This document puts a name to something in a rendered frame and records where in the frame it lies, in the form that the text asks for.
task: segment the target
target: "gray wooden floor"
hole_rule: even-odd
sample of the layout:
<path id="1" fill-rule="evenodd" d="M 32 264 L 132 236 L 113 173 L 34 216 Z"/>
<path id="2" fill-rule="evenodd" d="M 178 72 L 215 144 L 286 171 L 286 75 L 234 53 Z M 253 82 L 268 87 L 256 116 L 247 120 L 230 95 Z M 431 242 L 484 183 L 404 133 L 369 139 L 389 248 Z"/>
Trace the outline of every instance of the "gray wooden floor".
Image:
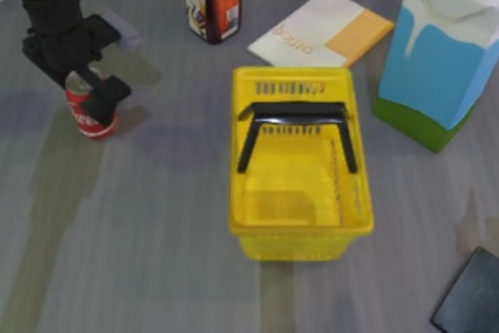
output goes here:
<path id="1" fill-rule="evenodd" d="M 353 67 L 377 227 L 337 262 L 257 264 L 227 228 L 231 72 L 246 46 L 305 0 L 245 0 L 218 47 L 182 0 L 107 5 L 146 39 L 101 68 L 128 80 L 122 129 L 76 131 L 62 93 L 19 52 L 22 12 L 0 24 L 0 333 L 420 333 L 465 256 L 499 253 L 499 75 L 440 155 L 370 114 L 383 45 Z M 400 0 L 356 0 L 386 16 Z"/>

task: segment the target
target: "green carton base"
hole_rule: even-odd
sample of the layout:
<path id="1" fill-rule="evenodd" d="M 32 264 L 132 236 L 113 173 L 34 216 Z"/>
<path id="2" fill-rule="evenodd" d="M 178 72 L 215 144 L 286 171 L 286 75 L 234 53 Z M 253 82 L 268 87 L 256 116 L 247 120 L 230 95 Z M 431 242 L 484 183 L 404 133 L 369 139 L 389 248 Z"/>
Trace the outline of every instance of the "green carton base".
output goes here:
<path id="1" fill-rule="evenodd" d="M 373 106 L 373 113 L 376 117 L 433 152 L 440 152 L 444 149 L 468 121 L 471 112 L 472 110 L 454 129 L 447 130 L 422 113 L 393 101 L 378 97 Z"/>

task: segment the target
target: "yellow plastic basket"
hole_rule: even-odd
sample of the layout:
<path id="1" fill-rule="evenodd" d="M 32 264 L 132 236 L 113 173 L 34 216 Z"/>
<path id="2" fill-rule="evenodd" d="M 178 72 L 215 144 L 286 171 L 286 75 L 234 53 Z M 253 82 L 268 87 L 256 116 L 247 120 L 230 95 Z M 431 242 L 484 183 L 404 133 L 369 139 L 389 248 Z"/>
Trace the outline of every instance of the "yellow plastic basket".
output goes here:
<path id="1" fill-rule="evenodd" d="M 373 230 L 347 69 L 234 73 L 230 229 L 254 260 L 333 260 Z"/>

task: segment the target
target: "blue and white carton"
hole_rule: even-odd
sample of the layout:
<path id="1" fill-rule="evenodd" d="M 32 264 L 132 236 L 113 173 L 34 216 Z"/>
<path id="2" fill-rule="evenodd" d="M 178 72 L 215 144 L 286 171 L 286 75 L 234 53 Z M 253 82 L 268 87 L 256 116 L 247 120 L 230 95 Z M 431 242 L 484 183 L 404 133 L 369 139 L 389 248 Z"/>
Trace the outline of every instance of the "blue and white carton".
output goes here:
<path id="1" fill-rule="evenodd" d="M 451 131 L 498 58 L 499 0 L 403 0 L 378 98 Z"/>

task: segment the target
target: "soda can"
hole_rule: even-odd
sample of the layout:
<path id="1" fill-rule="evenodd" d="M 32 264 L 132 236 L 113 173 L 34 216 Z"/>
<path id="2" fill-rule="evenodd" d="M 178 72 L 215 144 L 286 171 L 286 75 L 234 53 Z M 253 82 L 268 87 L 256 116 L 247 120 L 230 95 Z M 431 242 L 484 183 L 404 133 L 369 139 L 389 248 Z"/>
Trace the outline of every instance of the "soda can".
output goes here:
<path id="1" fill-rule="evenodd" d="M 92 71 L 99 77 L 103 77 L 102 73 L 95 68 Z M 84 136 L 92 140 L 101 140 L 112 135 L 118 127 L 118 115 L 113 115 L 113 120 L 109 126 L 102 126 L 93 120 L 80 105 L 88 99 L 92 87 L 85 82 L 76 72 L 68 75 L 65 82 L 65 95 L 68 101 L 69 109 L 78 126 L 78 130 Z"/>

